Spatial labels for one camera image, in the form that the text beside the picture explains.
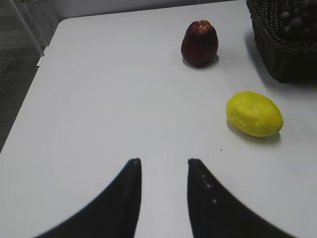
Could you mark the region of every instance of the floor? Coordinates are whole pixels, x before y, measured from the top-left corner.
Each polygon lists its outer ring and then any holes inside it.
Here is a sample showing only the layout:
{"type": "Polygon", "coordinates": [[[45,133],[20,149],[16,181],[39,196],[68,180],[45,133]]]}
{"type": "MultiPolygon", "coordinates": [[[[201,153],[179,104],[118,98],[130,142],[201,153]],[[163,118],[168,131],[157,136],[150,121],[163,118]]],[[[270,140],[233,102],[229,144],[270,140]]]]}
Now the floor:
{"type": "Polygon", "coordinates": [[[7,0],[0,0],[0,152],[37,71],[39,58],[7,0]]]}

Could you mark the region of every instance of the red fruit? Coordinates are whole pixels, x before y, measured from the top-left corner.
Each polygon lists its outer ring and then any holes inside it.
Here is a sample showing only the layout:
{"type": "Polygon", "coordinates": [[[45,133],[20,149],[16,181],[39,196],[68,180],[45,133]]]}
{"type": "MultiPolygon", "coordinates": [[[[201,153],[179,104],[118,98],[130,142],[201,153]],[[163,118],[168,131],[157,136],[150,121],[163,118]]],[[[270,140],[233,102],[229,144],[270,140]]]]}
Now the red fruit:
{"type": "Polygon", "coordinates": [[[213,60],[217,50],[217,33],[208,21],[194,21],[190,24],[181,47],[182,56],[188,64],[203,66],[213,60]]]}

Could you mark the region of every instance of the table surface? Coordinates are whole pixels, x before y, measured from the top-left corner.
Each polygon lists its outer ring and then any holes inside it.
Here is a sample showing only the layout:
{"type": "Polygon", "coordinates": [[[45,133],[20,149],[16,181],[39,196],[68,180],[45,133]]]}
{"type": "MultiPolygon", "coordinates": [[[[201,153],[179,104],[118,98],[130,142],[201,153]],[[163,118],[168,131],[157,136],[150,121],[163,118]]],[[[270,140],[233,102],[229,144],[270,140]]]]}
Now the table surface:
{"type": "Polygon", "coordinates": [[[36,236],[96,197],[139,157],[137,238],[191,238],[187,159],[200,158],[240,201],[301,238],[317,233],[317,87],[264,69],[244,0],[68,19],[60,23],[0,155],[0,237],[36,236]],[[184,64],[188,25],[207,19],[218,61],[184,64]],[[280,107],[279,135],[227,126],[250,90],[280,107]]]}

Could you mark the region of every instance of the wicker basket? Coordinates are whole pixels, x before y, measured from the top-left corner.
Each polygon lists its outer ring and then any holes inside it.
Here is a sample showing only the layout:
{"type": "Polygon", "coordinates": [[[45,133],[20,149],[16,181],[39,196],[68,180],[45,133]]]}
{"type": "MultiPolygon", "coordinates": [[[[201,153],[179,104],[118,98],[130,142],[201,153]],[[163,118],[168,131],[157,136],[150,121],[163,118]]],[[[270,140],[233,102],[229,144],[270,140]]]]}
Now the wicker basket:
{"type": "Polygon", "coordinates": [[[247,0],[255,42],[270,75],[281,83],[317,81],[317,42],[287,42],[279,19],[298,0],[247,0]]]}

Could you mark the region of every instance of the grape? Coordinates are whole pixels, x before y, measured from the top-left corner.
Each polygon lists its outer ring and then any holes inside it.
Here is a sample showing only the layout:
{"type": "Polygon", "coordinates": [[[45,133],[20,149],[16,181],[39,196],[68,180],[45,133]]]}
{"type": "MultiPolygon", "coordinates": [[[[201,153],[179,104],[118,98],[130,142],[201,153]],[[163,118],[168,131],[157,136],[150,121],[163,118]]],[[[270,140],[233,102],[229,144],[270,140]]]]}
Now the grape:
{"type": "Polygon", "coordinates": [[[316,8],[314,9],[314,8],[311,8],[311,19],[315,19],[315,20],[317,20],[317,6],[316,6],[316,8]]]}
{"type": "Polygon", "coordinates": [[[289,21],[289,25],[292,29],[299,29],[303,25],[303,20],[300,17],[294,17],[289,21]]]}
{"type": "Polygon", "coordinates": [[[311,0],[312,2],[312,7],[317,7],[317,0],[311,0]]]}
{"type": "Polygon", "coordinates": [[[282,21],[287,21],[290,18],[290,16],[291,16],[291,13],[289,11],[283,11],[281,12],[279,17],[281,18],[282,21]]]}
{"type": "Polygon", "coordinates": [[[309,35],[309,29],[308,28],[304,28],[300,32],[300,39],[302,41],[307,41],[308,35],[309,35]]]}
{"type": "Polygon", "coordinates": [[[312,34],[317,35],[317,22],[312,24],[311,30],[312,34]]]}
{"type": "Polygon", "coordinates": [[[312,1],[311,0],[302,0],[300,2],[300,7],[302,10],[307,10],[309,9],[309,7],[312,5],[312,1]]]}
{"type": "Polygon", "coordinates": [[[290,25],[288,25],[288,26],[286,26],[286,27],[284,28],[283,33],[284,33],[284,36],[285,36],[285,37],[290,37],[290,36],[291,36],[291,27],[290,27],[290,25]]]}
{"type": "Polygon", "coordinates": [[[301,10],[299,9],[299,7],[294,8],[293,10],[293,16],[299,16],[301,14],[301,10]]]}
{"type": "Polygon", "coordinates": [[[301,17],[303,20],[306,21],[309,20],[310,14],[308,12],[303,12],[301,17]]]}

